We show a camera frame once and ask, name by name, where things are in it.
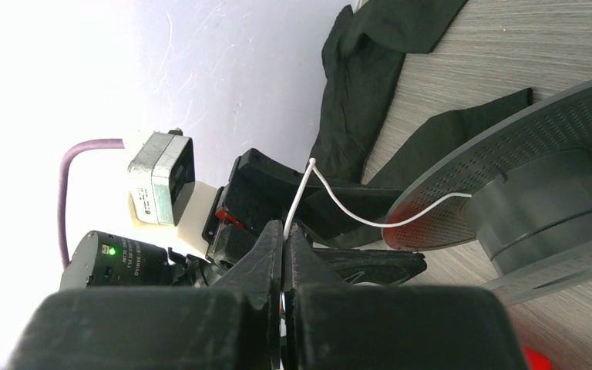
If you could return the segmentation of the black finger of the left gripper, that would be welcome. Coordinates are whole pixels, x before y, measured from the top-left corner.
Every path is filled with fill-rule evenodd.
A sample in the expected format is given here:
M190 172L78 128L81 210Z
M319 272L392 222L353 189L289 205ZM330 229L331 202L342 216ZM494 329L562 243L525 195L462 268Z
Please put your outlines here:
M285 220L302 179L291 169L255 148L239 156L232 169L232 218L239 227L258 235L267 222ZM348 210L376 223L384 223L399 190L368 187L329 180L333 194ZM327 247L357 248L379 241L378 228L362 224L345 214L331 199L315 174L310 175L294 221L315 242Z
M315 248L314 252L349 284L399 286L427 269L420 253L330 248Z

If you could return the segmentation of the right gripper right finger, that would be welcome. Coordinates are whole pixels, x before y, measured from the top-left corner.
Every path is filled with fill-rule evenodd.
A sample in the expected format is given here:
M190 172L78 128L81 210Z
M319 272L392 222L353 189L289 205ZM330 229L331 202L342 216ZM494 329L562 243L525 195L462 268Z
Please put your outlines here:
M525 369L506 309L472 286L343 281L292 226L284 239L286 369Z

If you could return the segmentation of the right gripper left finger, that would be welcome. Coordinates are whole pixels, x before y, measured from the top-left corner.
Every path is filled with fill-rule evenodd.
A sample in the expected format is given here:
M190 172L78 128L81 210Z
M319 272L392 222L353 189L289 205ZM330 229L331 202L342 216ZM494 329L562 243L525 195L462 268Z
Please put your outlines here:
M60 291L35 310L10 369L277 369L284 226L207 288Z

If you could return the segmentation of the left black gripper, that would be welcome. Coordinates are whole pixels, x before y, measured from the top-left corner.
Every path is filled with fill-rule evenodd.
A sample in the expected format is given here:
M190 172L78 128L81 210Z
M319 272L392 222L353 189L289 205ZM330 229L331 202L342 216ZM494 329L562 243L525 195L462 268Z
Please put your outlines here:
M132 196L120 213L131 235L92 230L76 246L62 272L61 291L103 287L215 284L251 254L262 230L251 232L232 220L188 207L176 226L139 220Z

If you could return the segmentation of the dark grey cable spool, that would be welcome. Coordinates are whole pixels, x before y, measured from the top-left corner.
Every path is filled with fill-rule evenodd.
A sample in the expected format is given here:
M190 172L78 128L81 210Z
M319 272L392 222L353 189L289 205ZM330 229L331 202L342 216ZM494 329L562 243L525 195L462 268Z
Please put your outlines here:
M477 241L504 304L592 280L592 80L452 151L394 202L384 242L432 251Z

